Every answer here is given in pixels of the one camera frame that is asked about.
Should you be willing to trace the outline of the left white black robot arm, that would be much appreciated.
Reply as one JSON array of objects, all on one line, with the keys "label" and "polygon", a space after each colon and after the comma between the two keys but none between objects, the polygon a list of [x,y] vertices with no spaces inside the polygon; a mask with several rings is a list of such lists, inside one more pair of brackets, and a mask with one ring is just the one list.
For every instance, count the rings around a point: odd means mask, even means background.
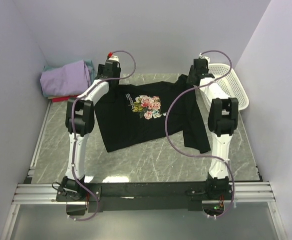
[{"label": "left white black robot arm", "polygon": [[62,179],[60,192],[74,200],[87,197],[83,188],[85,178],[85,148],[95,125],[94,107],[109,90],[119,84],[121,68],[119,58],[111,56],[98,66],[97,76],[86,91],[67,102],[65,125],[69,133],[68,166]]}]

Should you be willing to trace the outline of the black floral print t shirt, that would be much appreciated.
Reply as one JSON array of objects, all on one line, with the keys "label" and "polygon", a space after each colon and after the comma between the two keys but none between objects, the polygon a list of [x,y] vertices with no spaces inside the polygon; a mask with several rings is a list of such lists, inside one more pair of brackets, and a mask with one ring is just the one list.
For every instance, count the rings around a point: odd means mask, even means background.
[{"label": "black floral print t shirt", "polygon": [[184,146],[210,151],[196,94],[182,74],[176,82],[123,84],[110,90],[95,106],[107,152],[183,133]]}]

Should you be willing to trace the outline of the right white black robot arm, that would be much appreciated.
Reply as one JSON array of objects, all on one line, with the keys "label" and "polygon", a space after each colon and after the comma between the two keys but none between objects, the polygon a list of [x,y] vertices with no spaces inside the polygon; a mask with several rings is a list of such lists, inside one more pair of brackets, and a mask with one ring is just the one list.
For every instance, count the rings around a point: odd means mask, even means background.
[{"label": "right white black robot arm", "polygon": [[208,128],[212,134],[212,159],[206,180],[205,193],[210,198],[232,192],[229,185],[229,148],[238,126],[239,102],[230,97],[209,73],[208,60],[196,58],[190,67],[187,83],[199,86],[210,103]]}]

